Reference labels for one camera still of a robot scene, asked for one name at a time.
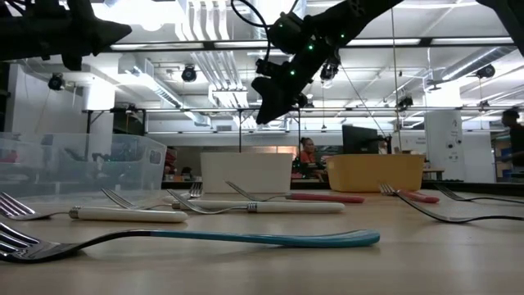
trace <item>white pillar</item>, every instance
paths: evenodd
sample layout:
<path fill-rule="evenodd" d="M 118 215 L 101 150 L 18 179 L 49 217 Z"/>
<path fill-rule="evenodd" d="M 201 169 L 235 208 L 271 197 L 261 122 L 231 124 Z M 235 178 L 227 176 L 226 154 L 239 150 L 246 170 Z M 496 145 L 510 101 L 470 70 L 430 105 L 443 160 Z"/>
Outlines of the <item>white pillar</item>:
<path fill-rule="evenodd" d="M 85 110 L 98 111 L 109 110 L 115 106 L 115 87 L 107 82 L 99 82 L 84 87 Z M 90 135 L 89 135 L 89 160 L 94 152 L 101 154 L 111 154 L 112 134 L 113 134 L 113 114 L 93 113 L 91 115 Z"/>
<path fill-rule="evenodd" d="M 459 107 L 460 87 L 451 82 L 426 93 L 429 107 Z M 429 111 L 425 115 L 427 159 L 432 168 L 445 169 L 443 179 L 466 179 L 460 111 Z"/>

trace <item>white fork handle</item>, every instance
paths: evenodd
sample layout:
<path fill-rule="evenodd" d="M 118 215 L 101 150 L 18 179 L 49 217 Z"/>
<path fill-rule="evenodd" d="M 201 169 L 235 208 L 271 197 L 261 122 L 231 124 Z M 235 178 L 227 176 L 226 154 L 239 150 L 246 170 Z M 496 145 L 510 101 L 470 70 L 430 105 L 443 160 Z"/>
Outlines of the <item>white fork handle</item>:
<path fill-rule="evenodd" d="M 184 222 L 188 216 L 181 211 L 130 210 L 101 207 L 74 207 L 69 216 L 80 220 L 137 221 L 137 222 Z"/>
<path fill-rule="evenodd" d="M 231 207 L 247 207 L 248 204 L 256 203 L 257 213 L 293 213 L 293 212 L 318 212 L 332 213 L 344 211 L 346 206 L 336 202 L 248 202 L 248 201 L 189 201 L 199 207 L 209 210 L 223 210 Z M 183 204 L 175 203 L 173 208 L 191 210 Z"/>

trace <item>security camera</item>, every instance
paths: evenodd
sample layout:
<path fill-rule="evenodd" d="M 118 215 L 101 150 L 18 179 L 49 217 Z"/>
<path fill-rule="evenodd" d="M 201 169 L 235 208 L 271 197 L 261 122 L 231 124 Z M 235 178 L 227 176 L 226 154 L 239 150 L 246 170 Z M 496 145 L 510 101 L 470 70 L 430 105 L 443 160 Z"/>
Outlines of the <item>security camera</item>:
<path fill-rule="evenodd" d="M 186 68 L 182 72 L 182 80 L 184 82 L 194 82 L 197 79 L 197 72 L 195 71 L 195 65 L 186 65 Z"/>
<path fill-rule="evenodd" d="M 60 91 L 64 89 L 66 82 L 64 81 L 64 75 L 60 73 L 53 73 L 51 79 L 47 83 L 47 86 L 51 90 Z"/>

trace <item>plastic storage container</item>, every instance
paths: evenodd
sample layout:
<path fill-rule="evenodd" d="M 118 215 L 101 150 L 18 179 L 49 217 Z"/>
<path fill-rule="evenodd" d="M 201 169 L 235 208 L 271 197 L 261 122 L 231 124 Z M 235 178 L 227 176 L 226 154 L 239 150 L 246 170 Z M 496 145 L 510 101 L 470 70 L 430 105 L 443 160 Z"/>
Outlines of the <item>plastic storage container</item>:
<path fill-rule="evenodd" d="M 0 134 L 0 185 L 13 197 L 157 190 L 166 146 L 120 134 Z"/>
<path fill-rule="evenodd" d="M 378 193 L 379 184 L 418 191 L 422 185 L 424 155 L 338 155 L 327 159 L 332 190 Z"/>

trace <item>table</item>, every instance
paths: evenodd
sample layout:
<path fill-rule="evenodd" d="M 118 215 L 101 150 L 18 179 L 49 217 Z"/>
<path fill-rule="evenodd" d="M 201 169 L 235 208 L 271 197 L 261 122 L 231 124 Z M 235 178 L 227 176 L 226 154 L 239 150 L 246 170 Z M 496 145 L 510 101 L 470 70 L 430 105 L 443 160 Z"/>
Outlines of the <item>table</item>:
<path fill-rule="evenodd" d="M 444 173 L 445 169 L 424 169 L 422 172 L 423 174 L 429 174 L 435 173 L 436 174 L 436 180 L 442 180 L 442 173 Z"/>
<path fill-rule="evenodd" d="M 524 216 L 524 206 L 454 202 L 424 205 L 456 216 Z M 216 199 L 218 196 L 207 195 Z M 238 199 L 238 196 L 222 196 Z M 447 225 L 395 197 L 366 196 L 345 214 L 192 215 L 186 224 L 69 220 L 6 222 L 27 234 L 78 242 L 123 229 L 187 229 L 265 234 L 327 234 L 376 229 L 373 247 L 296 249 L 167 238 L 128 238 L 40 265 L 0 262 L 2 295 L 54 294 L 522 294 L 524 223 L 485 220 Z"/>

